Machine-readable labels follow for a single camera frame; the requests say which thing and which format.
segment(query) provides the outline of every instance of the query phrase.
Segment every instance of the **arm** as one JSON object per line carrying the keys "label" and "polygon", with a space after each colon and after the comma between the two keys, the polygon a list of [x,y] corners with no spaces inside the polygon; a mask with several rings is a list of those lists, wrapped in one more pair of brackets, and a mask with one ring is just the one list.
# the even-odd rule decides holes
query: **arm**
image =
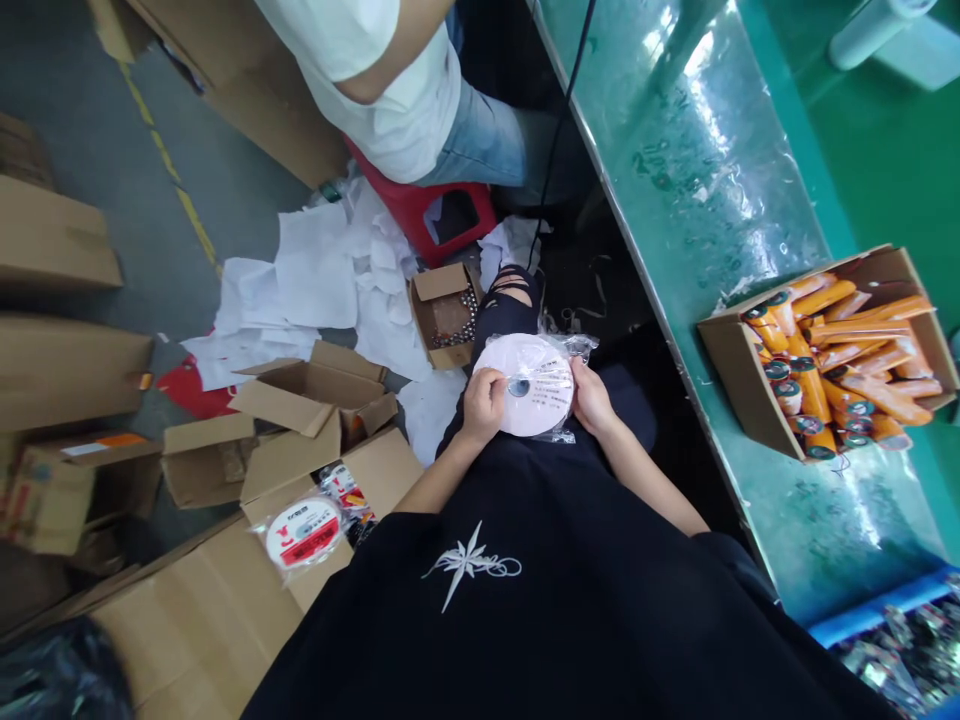
{"label": "arm", "polygon": [[438,513],[443,509],[480,451],[500,429],[506,388],[506,378],[492,368],[470,378],[463,395],[463,429],[393,512]]}
{"label": "arm", "polygon": [[446,18],[454,0],[400,0],[393,38],[383,55],[363,72],[334,83],[361,105],[372,105],[423,52]]}
{"label": "arm", "polygon": [[571,361],[577,393],[574,413],[597,438],[617,480],[689,537],[709,532],[700,513],[650,459],[610,404],[603,380],[580,358]]}

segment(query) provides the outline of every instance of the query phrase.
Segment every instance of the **orange product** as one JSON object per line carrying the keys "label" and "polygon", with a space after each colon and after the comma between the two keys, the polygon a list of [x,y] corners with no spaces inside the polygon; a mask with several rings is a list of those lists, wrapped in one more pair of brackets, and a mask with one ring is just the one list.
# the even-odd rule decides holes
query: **orange product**
{"label": "orange product", "polygon": [[910,334],[906,320],[840,320],[814,325],[804,331],[811,345],[860,342],[862,340],[893,340]]}
{"label": "orange product", "polygon": [[773,355],[770,354],[770,351],[767,350],[766,346],[763,344],[763,338],[753,329],[750,325],[744,325],[744,327],[749,331],[747,334],[750,336],[750,342],[753,343],[754,350],[757,351],[757,355],[760,356],[760,362],[766,364],[773,360]]}
{"label": "orange product", "polygon": [[897,377],[904,380],[923,380],[933,377],[933,368],[927,362],[927,356],[923,354],[923,348],[920,347],[913,330],[910,331],[910,337],[904,344],[912,351],[913,357],[897,365]]}
{"label": "orange product", "polygon": [[787,349],[787,336],[783,334],[773,313],[766,305],[758,305],[752,310],[747,310],[743,314],[743,319],[757,331],[767,350],[776,354]]}
{"label": "orange product", "polygon": [[816,435],[803,439],[803,446],[807,455],[817,460],[830,460],[837,456],[837,441],[833,438],[833,430],[824,428]]}
{"label": "orange product", "polygon": [[817,290],[812,295],[807,295],[793,303],[793,312],[798,317],[813,315],[824,308],[833,305],[835,302],[843,300],[848,295],[853,295],[857,291],[857,286],[849,280],[839,280],[829,287]]}
{"label": "orange product", "polygon": [[787,418],[787,425],[797,435],[816,435],[824,428],[820,418],[813,415],[792,415]]}
{"label": "orange product", "polygon": [[891,386],[897,392],[902,392],[910,397],[933,397],[943,392],[943,386],[936,378],[923,378],[920,380],[901,380]]}
{"label": "orange product", "polygon": [[817,365],[820,366],[821,372],[827,372],[850,362],[854,358],[877,350],[883,343],[883,340],[864,340],[862,342],[831,345],[817,353]]}
{"label": "orange product", "polygon": [[821,288],[833,285],[836,281],[837,276],[833,273],[817,273],[816,275],[811,275],[804,280],[798,280],[793,283],[787,288],[787,292],[790,293],[790,299],[796,301],[815,293]]}
{"label": "orange product", "polygon": [[847,363],[847,372],[859,375],[876,375],[896,367],[911,357],[910,346],[899,340],[885,342],[879,350]]}
{"label": "orange product", "polygon": [[802,400],[800,410],[804,415],[813,415],[826,425],[830,422],[830,406],[827,403],[827,394],[823,389],[823,381],[816,365],[811,361],[808,365],[798,367],[792,364],[793,379],[800,386]]}
{"label": "orange product", "polygon": [[839,430],[837,435],[840,438],[840,442],[843,443],[843,446],[847,450],[853,450],[854,448],[863,447],[864,445],[870,444],[870,436],[864,433],[855,433],[850,432],[849,430]]}
{"label": "orange product", "polygon": [[763,366],[763,374],[770,382],[786,380],[790,377],[790,365],[785,360],[774,360]]}
{"label": "orange product", "polygon": [[846,320],[848,317],[866,305],[867,301],[872,297],[872,293],[865,293],[861,290],[857,290],[853,295],[847,295],[847,297],[840,302],[836,302],[828,307],[823,316],[826,318],[827,322]]}
{"label": "orange product", "polygon": [[917,315],[933,312],[934,307],[923,295],[910,295],[886,305],[851,315],[849,320],[909,320]]}
{"label": "orange product", "polygon": [[823,385],[823,391],[827,395],[827,403],[834,410],[846,413],[848,415],[869,416],[876,408],[873,403],[867,400],[863,395],[847,390],[836,385],[826,378],[820,378]]}
{"label": "orange product", "polygon": [[777,404],[787,416],[796,415],[803,405],[803,394],[799,383],[793,380],[783,380],[773,384],[773,394]]}
{"label": "orange product", "polygon": [[869,415],[854,415],[836,408],[832,408],[832,410],[833,421],[838,428],[860,435],[866,435],[873,430],[873,420],[870,419]]}
{"label": "orange product", "polygon": [[886,450],[909,450],[913,440],[903,427],[889,415],[877,413],[873,418],[873,441]]}
{"label": "orange product", "polygon": [[932,412],[917,405],[909,395],[894,390],[893,385],[856,373],[844,375],[840,384],[863,395],[901,425],[926,425],[933,420]]}
{"label": "orange product", "polygon": [[793,303],[790,301],[790,293],[786,291],[778,292],[767,300],[767,307],[784,335],[791,337],[797,334],[797,321],[793,317]]}

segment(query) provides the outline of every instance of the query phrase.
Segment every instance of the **concrete floor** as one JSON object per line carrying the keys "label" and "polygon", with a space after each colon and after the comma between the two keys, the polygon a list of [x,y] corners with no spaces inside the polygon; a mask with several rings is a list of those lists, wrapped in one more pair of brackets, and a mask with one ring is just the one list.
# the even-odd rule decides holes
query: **concrete floor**
{"label": "concrete floor", "polygon": [[[40,135],[60,193],[105,213],[126,283],[34,309],[154,336],[150,369],[159,377],[186,357],[178,341],[210,330],[220,283],[86,4],[4,2],[0,68],[0,112]],[[142,55],[131,72],[219,260],[272,260],[277,213],[301,207],[310,190],[197,97],[159,49]],[[136,416],[119,421],[162,438],[168,425],[192,419],[151,390]],[[149,527],[134,528],[140,540],[133,554],[149,559],[235,509],[177,511],[164,488]]]}

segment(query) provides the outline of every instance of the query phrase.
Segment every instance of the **white star logo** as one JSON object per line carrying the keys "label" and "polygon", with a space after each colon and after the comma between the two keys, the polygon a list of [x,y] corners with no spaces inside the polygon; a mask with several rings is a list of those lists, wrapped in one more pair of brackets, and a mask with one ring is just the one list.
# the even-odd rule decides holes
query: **white star logo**
{"label": "white star logo", "polygon": [[[504,558],[501,560],[496,555],[490,557],[484,557],[483,551],[487,549],[486,545],[481,545],[477,547],[477,537],[480,535],[480,526],[483,525],[483,520],[477,523],[477,529],[473,531],[473,536],[470,538],[470,542],[467,543],[467,547],[463,547],[463,543],[457,540],[457,547],[454,550],[447,550],[443,553],[434,563],[433,567],[427,571],[427,574],[424,575],[421,580],[426,579],[427,575],[432,573],[438,567],[442,567],[444,572],[453,572],[453,579],[450,581],[450,590],[447,592],[447,600],[443,603],[443,610],[440,611],[441,614],[447,611],[447,605],[450,604],[450,600],[453,597],[453,593],[456,592],[457,586],[460,584],[460,580],[463,579],[464,573],[470,577],[474,577],[476,572],[485,572],[487,575],[492,575],[493,577],[514,577],[519,575],[523,570],[523,566],[520,564],[519,560],[515,558]],[[507,563],[516,563],[516,570],[511,571]]]}

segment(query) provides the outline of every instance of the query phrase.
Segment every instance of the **black garbage bag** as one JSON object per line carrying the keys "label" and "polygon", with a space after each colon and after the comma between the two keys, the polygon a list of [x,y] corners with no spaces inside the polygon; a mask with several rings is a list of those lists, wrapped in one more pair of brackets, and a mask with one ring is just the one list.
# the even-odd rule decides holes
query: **black garbage bag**
{"label": "black garbage bag", "polygon": [[133,715],[130,686],[113,644],[88,617],[0,650],[0,720],[125,720]]}

